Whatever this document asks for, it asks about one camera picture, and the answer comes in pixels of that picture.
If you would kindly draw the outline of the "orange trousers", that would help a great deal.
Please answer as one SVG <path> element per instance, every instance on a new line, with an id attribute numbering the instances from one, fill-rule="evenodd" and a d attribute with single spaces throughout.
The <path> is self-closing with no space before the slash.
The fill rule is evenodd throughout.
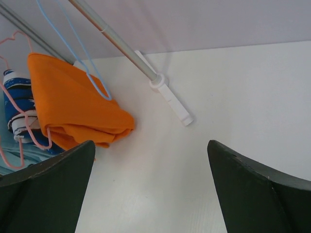
<path id="1" fill-rule="evenodd" d="M 34 52 L 27 65 L 41 131 L 62 149 L 88 140 L 107 148 L 135 129 L 134 118 L 104 99 L 79 68 Z"/>

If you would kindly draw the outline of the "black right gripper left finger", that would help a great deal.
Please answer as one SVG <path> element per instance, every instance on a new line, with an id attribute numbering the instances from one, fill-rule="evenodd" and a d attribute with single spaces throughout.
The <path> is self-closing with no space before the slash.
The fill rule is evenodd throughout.
<path id="1" fill-rule="evenodd" d="M 86 141 L 0 178 L 2 233 L 73 233 L 95 158 Z"/>

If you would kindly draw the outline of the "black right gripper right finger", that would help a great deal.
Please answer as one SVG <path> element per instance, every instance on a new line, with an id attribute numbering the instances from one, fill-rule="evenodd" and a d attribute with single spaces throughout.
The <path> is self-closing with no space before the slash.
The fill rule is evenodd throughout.
<path id="1" fill-rule="evenodd" d="M 229 233 L 309 233 L 311 183 L 210 140 L 209 164 Z"/>

